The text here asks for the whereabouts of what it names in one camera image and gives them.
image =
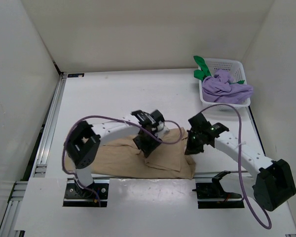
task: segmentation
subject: purple cloth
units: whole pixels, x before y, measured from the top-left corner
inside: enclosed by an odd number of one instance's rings
[[[241,104],[253,94],[253,87],[245,84],[229,84],[234,78],[229,72],[217,70],[214,77],[202,82],[203,99],[207,102]]]

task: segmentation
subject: white wall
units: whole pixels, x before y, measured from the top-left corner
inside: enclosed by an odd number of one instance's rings
[[[62,71],[194,68],[240,60],[273,0],[22,0]]]
[[[0,0],[0,223],[22,178],[58,81],[19,0]]]
[[[296,0],[275,0],[243,63],[266,153],[289,162],[296,183]],[[296,223],[296,196],[289,204]]]

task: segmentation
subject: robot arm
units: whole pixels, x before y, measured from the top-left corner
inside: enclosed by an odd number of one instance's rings
[[[238,162],[238,138],[221,123],[211,125],[202,113],[190,118],[191,129],[185,154],[204,152],[204,145],[226,153]],[[250,148],[241,145],[241,166],[244,167],[252,178],[244,178],[244,187],[249,197],[268,211],[273,211],[279,205],[296,194],[296,188],[290,166],[284,160],[274,161]],[[222,172],[213,182],[214,190],[224,189],[227,192],[241,194],[239,178],[230,172]]]
[[[110,121],[94,126],[82,121],[70,134],[66,150],[74,163],[76,176],[83,186],[93,184],[90,164],[94,161],[100,146],[118,138],[138,134],[133,140],[138,149],[144,152],[144,156],[148,157],[160,142],[143,133],[140,127],[148,130],[159,140],[169,132],[164,124],[163,115],[158,110],[151,114],[141,110],[134,111],[123,117],[122,121],[125,123]]]

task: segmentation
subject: white table surface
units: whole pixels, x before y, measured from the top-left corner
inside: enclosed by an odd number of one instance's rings
[[[48,157],[46,177],[66,177],[61,170],[61,153],[68,130],[81,117],[103,115],[122,118],[135,110],[152,112],[159,109],[165,119],[174,120],[189,129],[188,119],[203,107],[194,69],[149,70],[128,72],[85,73],[82,78],[67,78],[57,125]],[[242,140],[257,152],[261,146],[246,109],[240,111]],[[235,135],[238,117],[235,112],[210,111],[204,115],[212,123],[221,122]],[[237,163],[222,152],[205,147],[193,156],[196,173],[237,170]]]
[[[110,179],[108,206],[63,207],[66,179],[31,178],[15,230],[25,237],[285,237],[296,234],[287,202],[266,230],[250,210],[198,209],[187,179]],[[264,223],[258,205],[252,206]]]

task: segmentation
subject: white basket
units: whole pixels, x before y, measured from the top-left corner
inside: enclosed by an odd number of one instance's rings
[[[215,71],[218,69],[223,69],[225,71],[230,72],[231,75],[235,78],[234,82],[244,80],[244,84],[247,84],[245,71],[243,70],[242,63],[239,61],[228,60],[228,59],[217,59],[217,58],[204,58],[205,63],[211,72],[214,75]],[[202,90],[202,81],[199,80],[199,94],[204,107],[208,107],[210,105],[220,104],[215,102],[207,102],[203,99],[203,90]],[[248,107],[251,103],[250,98],[246,99],[242,104],[229,104],[235,107],[236,109],[240,109],[243,107]],[[216,106],[214,107],[219,110],[231,110],[232,108],[228,106]]]

